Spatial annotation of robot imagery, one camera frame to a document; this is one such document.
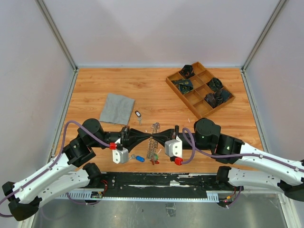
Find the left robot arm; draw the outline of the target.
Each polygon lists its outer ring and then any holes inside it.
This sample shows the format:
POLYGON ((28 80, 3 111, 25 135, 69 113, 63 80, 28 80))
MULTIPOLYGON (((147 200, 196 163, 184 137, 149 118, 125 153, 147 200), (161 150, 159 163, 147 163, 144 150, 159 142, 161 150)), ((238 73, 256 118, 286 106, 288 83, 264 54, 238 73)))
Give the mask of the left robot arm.
POLYGON ((61 145, 58 155, 32 175, 19 182, 6 182, 2 185, 8 201, 8 218, 17 221, 28 219, 37 213, 40 207, 52 199, 71 190, 96 188, 102 182, 102 174, 90 160, 96 156, 93 149, 110 149, 119 156, 118 162, 129 160, 129 152, 151 134, 124 127, 119 132, 105 132, 97 119, 90 118, 79 124, 78 134, 69 144, 61 145))

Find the metal key ring disc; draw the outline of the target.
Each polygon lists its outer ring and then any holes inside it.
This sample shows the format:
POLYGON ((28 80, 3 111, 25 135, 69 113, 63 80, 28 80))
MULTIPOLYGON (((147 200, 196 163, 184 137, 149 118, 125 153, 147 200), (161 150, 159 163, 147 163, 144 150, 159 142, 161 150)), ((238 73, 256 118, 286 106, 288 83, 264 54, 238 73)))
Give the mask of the metal key ring disc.
MULTIPOLYGON (((160 124, 158 122, 151 125, 152 135, 160 132, 160 124)), ((148 142, 147 159, 152 163, 152 165, 159 164, 158 162, 158 142, 154 138, 150 137, 148 142)))

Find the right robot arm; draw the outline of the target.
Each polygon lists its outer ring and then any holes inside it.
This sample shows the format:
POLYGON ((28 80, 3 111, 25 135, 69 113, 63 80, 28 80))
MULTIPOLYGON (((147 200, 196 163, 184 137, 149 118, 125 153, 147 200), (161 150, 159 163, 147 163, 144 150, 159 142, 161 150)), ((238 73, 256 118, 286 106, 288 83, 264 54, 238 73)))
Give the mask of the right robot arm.
POLYGON ((183 128, 152 134, 176 164, 185 164, 183 150, 200 152, 223 164, 215 178, 220 190, 252 186, 273 189, 290 199, 304 200, 304 162, 269 154, 241 139, 221 133, 221 127, 207 118, 194 124, 194 132, 183 128))

